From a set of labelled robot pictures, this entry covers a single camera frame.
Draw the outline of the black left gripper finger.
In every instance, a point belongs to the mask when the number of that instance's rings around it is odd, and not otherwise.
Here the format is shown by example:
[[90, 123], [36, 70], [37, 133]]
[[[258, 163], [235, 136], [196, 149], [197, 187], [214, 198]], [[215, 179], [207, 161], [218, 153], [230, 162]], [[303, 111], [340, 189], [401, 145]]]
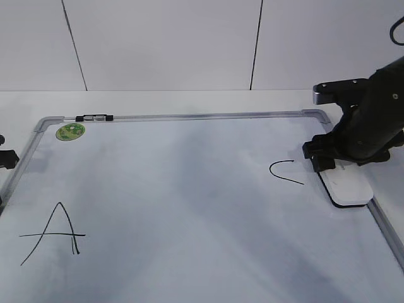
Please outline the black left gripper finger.
[[14, 150], [0, 151], [0, 168], [14, 169], [19, 162], [19, 157]]

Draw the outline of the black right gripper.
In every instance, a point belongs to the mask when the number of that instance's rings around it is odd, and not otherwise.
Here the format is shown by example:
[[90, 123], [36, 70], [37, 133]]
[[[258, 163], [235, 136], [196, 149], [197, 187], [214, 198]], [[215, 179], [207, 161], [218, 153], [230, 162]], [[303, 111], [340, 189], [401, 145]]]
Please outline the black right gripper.
[[403, 142], [403, 58], [376, 70], [360, 104], [334, 127], [317, 134], [302, 151], [315, 172], [336, 168], [335, 159], [365, 165], [386, 162]]

